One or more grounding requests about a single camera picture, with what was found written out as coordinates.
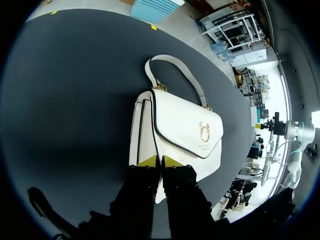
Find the white handbag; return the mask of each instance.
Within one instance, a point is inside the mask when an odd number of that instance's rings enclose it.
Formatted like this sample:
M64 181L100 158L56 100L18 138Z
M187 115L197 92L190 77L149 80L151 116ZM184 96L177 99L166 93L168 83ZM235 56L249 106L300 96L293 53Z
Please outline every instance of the white handbag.
M178 67L195 88L202 106L168 93L151 72L150 62L156 60ZM145 72L153 88L140 94L135 103L129 165L138 165L155 155L160 160L168 156L182 165L191 165L197 182L211 175L220 167L224 130L220 116L208 106L200 84L188 67L171 55L153 56L146 62ZM165 198L161 180L155 202Z

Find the round table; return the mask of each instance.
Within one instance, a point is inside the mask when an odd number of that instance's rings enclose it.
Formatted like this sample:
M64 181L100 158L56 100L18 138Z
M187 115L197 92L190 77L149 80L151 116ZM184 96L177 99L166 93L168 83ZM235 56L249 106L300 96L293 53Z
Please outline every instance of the round table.
M74 9L27 22L4 69L4 161L17 195L50 235L58 231L28 201L31 186L75 226L89 211L109 214L128 165L135 99L151 86L144 64L155 54L182 60L223 122L220 168L199 186L215 205L252 144L250 105L207 58L173 36L117 13ZM170 63L151 68L168 91L199 104ZM170 237L166 201L154 208L152 236Z

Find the gold hardware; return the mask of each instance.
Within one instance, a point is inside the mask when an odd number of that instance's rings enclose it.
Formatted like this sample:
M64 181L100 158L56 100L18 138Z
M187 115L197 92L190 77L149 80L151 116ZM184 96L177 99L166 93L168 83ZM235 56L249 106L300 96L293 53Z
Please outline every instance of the gold hardware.
M200 122L200 128L201 128L201 130L200 130L201 140L202 140L204 143L206 143L206 142L209 141L209 138L210 138L210 126L209 126L209 123L207 123L206 126L205 126L205 125L202 124L202 122ZM206 139L206 140L204 139L204 136L203 136L205 130L206 130L206 133L207 133L207 139Z
M208 109L208 110L211 111L211 112L213 112L213 111L212 111L212 108L211 108L209 105L204 106L204 108L205 108L205 109Z
M158 83L156 87L153 87L154 89L158 89L164 92L167 92L167 87L165 85L162 85L161 83Z

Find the light blue container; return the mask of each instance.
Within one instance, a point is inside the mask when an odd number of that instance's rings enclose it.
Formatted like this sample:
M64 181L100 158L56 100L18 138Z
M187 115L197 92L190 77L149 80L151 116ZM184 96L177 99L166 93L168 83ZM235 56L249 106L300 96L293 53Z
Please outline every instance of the light blue container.
M183 4L181 0L135 0L130 16L157 24Z

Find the black table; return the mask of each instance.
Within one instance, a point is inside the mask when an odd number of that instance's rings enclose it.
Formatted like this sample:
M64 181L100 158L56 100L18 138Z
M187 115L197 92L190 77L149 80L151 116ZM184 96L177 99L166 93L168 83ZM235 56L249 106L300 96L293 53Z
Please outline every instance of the black table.
M191 70L223 121L221 167L200 181L216 204L252 144L250 106L207 58L145 22L107 11L77 9L25 24L4 71L1 130L7 172L30 214L49 234L57 230L30 206L27 189L41 189L74 225L89 211L109 213L128 165L135 99L151 86L146 60L171 54ZM199 104L170 63L152 63L170 93ZM166 201L155 206L153 237L170 236Z

